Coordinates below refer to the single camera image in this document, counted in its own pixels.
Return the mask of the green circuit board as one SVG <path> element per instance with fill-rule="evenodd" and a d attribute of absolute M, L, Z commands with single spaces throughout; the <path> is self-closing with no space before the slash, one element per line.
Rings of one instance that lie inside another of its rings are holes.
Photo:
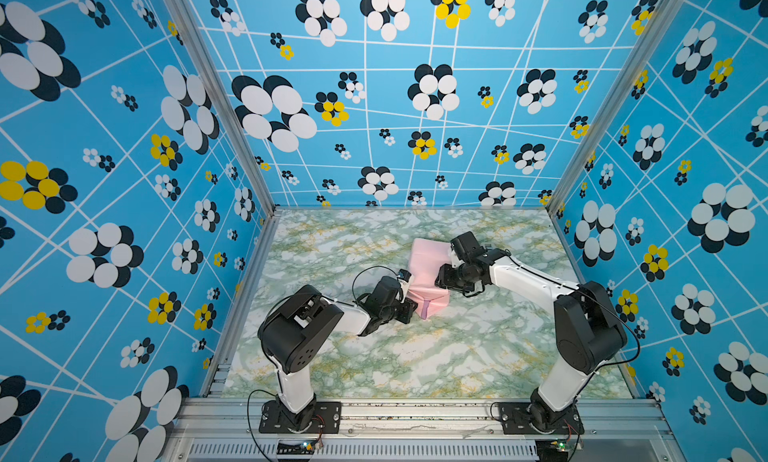
<path fill-rule="evenodd" d="M 536 452 L 540 462 L 567 462 L 570 457 L 567 444 L 560 441 L 538 440 Z"/>
<path fill-rule="evenodd" d="M 319 441 L 279 441 L 276 454 L 279 456 L 313 455 L 321 447 L 322 444 Z"/>

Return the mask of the left green circuit board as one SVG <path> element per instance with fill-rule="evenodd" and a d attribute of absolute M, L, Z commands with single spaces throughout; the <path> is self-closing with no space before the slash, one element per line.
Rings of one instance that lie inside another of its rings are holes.
<path fill-rule="evenodd" d="M 276 454 L 279 456 L 313 455 L 321 447 L 322 444 L 319 441 L 279 441 Z"/>

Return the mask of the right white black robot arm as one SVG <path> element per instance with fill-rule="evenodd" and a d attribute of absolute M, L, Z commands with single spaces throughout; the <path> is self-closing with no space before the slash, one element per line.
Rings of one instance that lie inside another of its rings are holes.
<path fill-rule="evenodd" d="M 532 427 L 551 433 L 572 414 L 594 373 L 625 347 L 628 337 L 613 311 L 605 287 L 549 275 L 513 257 L 511 252 L 482 246 L 472 232 L 450 241 L 450 261 L 435 283 L 469 298 L 488 285 L 507 289 L 534 302 L 554 317 L 555 364 L 534 390 L 528 408 Z"/>

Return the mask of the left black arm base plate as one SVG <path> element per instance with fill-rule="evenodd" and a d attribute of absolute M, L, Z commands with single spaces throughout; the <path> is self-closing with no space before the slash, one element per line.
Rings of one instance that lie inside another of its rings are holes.
<path fill-rule="evenodd" d="M 342 404 L 338 401 L 313 401 L 293 413 L 279 400 L 262 406 L 258 432 L 262 434 L 337 434 Z"/>

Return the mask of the aluminium front rail frame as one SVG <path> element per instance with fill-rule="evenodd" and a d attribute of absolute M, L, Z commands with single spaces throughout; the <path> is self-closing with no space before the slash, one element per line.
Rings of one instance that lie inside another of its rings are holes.
<path fill-rule="evenodd" d="M 536 442 L 560 441 L 568 461 L 681 461 L 653 400 L 582 400 L 584 434 L 505 435 L 498 402 L 521 399 L 342 399 L 337 434 L 262 434 L 263 398 L 193 399 L 182 409 L 164 461 L 539 461 Z M 319 441 L 313 455 L 279 456 L 279 441 Z"/>

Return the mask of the purple wrapping paper sheet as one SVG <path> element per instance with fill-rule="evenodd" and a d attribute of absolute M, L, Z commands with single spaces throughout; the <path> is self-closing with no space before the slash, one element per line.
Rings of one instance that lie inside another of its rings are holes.
<path fill-rule="evenodd" d="M 416 314 L 423 320 L 449 305 L 451 292 L 440 288 L 435 280 L 444 264 L 449 264 L 450 244 L 417 238 L 411 248 L 408 271 L 412 277 L 407 297 L 417 303 Z"/>

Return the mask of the right green circuit board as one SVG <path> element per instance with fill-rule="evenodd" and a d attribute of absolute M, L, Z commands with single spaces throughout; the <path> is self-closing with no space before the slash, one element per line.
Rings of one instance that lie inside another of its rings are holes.
<path fill-rule="evenodd" d="M 567 462 L 570 457 L 567 444 L 560 441 L 538 440 L 536 452 L 540 462 Z"/>

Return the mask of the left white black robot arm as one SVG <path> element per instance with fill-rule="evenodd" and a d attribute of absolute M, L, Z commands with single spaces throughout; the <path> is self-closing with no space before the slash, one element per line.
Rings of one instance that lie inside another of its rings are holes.
<path fill-rule="evenodd" d="M 275 366 L 279 414 L 293 430 L 309 427 L 317 397 L 310 363 L 333 332 L 368 336 L 392 320 L 411 321 L 417 303 L 407 297 L 412 274 L 401 269 L 374 289 L 343 302 L 306 284 L 279 303 L 258 330 L 262 351 Z"/>

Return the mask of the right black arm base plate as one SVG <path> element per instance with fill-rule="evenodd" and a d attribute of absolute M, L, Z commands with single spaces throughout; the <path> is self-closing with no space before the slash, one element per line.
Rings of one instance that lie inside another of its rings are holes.
<path fill-rule="evenodd" d="M 566 437 L 585 432 L 576 404 L 554 412 L 538 402 L 498 402 L 491 414 L 505 435 Z"/>

